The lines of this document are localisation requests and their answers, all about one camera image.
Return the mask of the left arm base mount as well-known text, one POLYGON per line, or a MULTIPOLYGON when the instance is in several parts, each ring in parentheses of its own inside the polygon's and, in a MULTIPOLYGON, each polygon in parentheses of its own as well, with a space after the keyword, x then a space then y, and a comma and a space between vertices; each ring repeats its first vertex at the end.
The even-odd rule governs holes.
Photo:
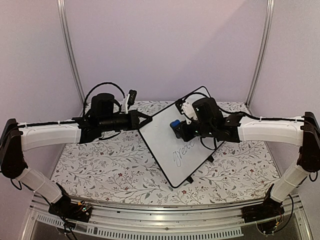
POLYGON ((92 214, 92 204, 80 201, 77 203, 69 200, 59 200, 51 203, 48 212, 52 215, 88 223, 92 214))

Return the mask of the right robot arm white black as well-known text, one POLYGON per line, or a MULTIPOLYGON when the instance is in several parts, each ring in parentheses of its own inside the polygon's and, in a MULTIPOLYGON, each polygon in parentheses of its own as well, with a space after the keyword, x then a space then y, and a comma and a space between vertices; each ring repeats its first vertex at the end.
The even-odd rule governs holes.
POLYGON ((188 142, 194 138, 214 138, 216 141, 240 143, 265 141, 295 145, 299 156, 268 190, 265 202, 259 206, 262 218, 278 210, 278 203, 297 188, 311 173, 320 170, 320 127, 312 112, 293 118, 255 117, 246 112, 227 112, 212 97, 193 103, 181 98, 175 103, 183 121, 170 123, 175 136, 188 142))

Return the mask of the blue whiteboard eraser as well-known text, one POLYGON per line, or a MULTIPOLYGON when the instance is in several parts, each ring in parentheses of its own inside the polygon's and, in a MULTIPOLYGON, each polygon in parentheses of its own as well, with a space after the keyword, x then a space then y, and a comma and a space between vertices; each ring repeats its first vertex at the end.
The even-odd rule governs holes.
POLYGON ((178 132, 179 132, 180 126, 181 126, 181 122, 180 122, 180 120, 178 120, 178 119, 176 119, 175 121, 173 121, 173 122, 170 123, 171 129, 172 129, 175 133, 178 133, 178 132))

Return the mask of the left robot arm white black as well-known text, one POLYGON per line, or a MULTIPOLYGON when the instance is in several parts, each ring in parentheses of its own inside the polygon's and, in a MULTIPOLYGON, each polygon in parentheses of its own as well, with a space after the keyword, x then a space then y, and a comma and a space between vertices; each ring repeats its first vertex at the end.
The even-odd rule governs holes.
POLYGON ((105 140, 106 132, 138 130, 152 121, 150 115, 130 107, 135 97, 130 92, 119 103, 110 93, 94 96, 82 116, 62 121, 18 123, 7 121, 0 138, 0 171, 8 179, 17 180, 42 195, 63 216, 74 213, 74 205, 64 190, 42 172, 31 168, 25 153, 65 144, 88 144, 105 140))

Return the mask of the white whiteboard black frame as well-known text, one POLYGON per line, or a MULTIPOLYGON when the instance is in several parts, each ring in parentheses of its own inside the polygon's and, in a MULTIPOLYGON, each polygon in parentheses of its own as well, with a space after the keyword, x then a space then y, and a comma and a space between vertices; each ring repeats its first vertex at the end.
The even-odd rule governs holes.
POLYGON ((178 188, 215 152, 205 148, 198 137, 185 142, 170 127, 184 121, 174 102, 152 116, 138 132, 172 188, 178 188))

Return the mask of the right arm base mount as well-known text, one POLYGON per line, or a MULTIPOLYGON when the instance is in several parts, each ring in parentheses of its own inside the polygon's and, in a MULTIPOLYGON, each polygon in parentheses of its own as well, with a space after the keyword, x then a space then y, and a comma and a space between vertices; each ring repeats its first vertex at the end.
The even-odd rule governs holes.
POLYGON ((273 234, 285 213, 281 202, 266 198, 260 204, 241 208, 241 218, 245 223, 256 222, 257 229, 265 235, 273 234))

